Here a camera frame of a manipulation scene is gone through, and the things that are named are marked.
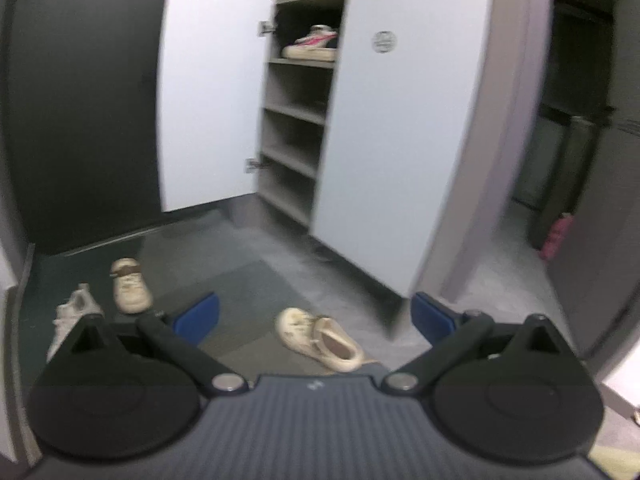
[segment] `gray carpet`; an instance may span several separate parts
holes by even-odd
[[[324,374],[315,361],[284,348],[273,335],[276,314],[287,306],[313,310],[278,273],[249,250],[217,212],[178,222],[143,238],[114,242],[72,255],[38,256],[19,320],[19,358],[23,392],[46,364],[53,338],[56,305],[80,282],[90,284],[109,320],[133,322],[117,311],[109,270],[112,261],[140,261],[154,295],[154,308],[172,312],[215,292],[220,322],[200,347],[254,380],[260,372]]]

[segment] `dirty white shoe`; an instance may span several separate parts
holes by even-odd
[[[53,355],[66,339],[66,336],[69,335],[82,316],[86,314],[104,315],[100,305],[95,303],[94,298],[89,293],[89,285],[86,283],[80,283],[78,289],[71,293],[69,301],[57,306],[56,311],[58,316],[53,320],[53,324],[56,327],[56,335],[53,337],[53,341],[47,352],[47,362],[51,361]]]
[[[331,317],[315,317],[300,308],[287,308],[278,315],[276,331],[287,348],[316,359],[335,372],[353,372],[364,361],[360,345]]]
[[[133,258],[122,258],[111,266],[113,299],[125,314],[138,314],[153,303],[151,292],[142,279],[140,264]]]
[[[282,55],[289,59],[335,61],[338,33],[327,25],[314,25],[304,38],[286,46]]]

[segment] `round sticker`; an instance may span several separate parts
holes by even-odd
[[[396,47],[396,35],[390,30],[381,30],[373,36],[373,50],[379,54],[391,52]]]

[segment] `dark gray wall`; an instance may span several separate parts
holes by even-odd
[[[613,17],[556,0],[542,102],[590,116],[607,104]]]
[[[161,219],[156,66],[163,3],[15,1],[2,127],[18,208],[41,251]]]
[[[548,275],[587,357],[635,294],[640,269],[640,139],[603,131],[574,222]]]

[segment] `shoelace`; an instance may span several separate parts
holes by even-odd
[[[314,318],[308,316],[295,315],[294,321],[291,323],[293,326],[303,328],[304,330],[310,330],[313,325]]]
[[[139,274],[128,274],[120,279],[122,288],[134,288],[142,286],[142,277]]]

